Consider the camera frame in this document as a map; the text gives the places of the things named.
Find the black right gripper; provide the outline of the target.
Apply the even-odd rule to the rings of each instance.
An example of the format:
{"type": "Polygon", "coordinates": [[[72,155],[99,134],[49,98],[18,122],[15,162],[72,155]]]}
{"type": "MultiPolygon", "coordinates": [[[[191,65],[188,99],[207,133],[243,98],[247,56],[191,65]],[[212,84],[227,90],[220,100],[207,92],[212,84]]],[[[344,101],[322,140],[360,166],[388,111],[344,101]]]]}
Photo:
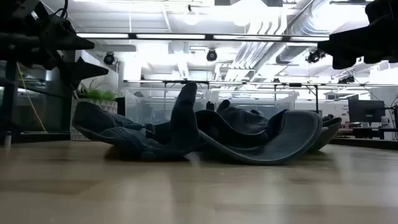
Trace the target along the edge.
{"type": "Polygon", "coordinates": [[[317,48],[333,57],[335,70],[350,68],[357,58],[377,63],[397,63],[397,0],[375,0],[365,7],[369,25],[329,35],[317,48]]]}

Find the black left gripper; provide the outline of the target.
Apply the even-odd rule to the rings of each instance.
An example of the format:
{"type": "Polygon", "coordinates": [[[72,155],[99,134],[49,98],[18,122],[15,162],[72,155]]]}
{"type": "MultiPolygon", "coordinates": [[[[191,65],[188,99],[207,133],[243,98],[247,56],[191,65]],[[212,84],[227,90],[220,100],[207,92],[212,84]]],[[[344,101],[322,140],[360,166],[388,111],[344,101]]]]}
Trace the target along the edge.
{"type": "Polygon", "coordinates": [[[85,62],[65,62],[57,50],[89,50],[95,44],[77,36],[62,9],[49,13],[42,1],[1,0],[1,59],[25,67],[60,68],[64,85],[77,88],[87,78],[107,75],[107,68],[85,62]]]}

